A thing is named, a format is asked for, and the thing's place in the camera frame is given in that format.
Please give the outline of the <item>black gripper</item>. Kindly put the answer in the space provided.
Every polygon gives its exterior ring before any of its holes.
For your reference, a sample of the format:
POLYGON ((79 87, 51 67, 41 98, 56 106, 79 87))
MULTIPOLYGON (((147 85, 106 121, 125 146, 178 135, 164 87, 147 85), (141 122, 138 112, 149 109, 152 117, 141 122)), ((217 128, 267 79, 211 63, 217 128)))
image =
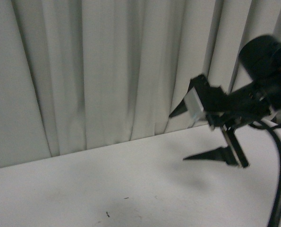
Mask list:
MULTIPOLYGON (((270 115, 275 109, 276 90, 264 82, 252 82, 237 91, 226 94, 221 87, 212 87, 205 75, 192 79, 188 91, 195 88, 204 107, 205 118, 213 129, 219 127, 227 142, 227 147, 218 147, 186 160, 211 160, 225 162, 229 166, 246 168, 249 162, 234 134, 235 129, 270 115)), ((169 118, 187 112, 182 99, 170 113, 169 118)))

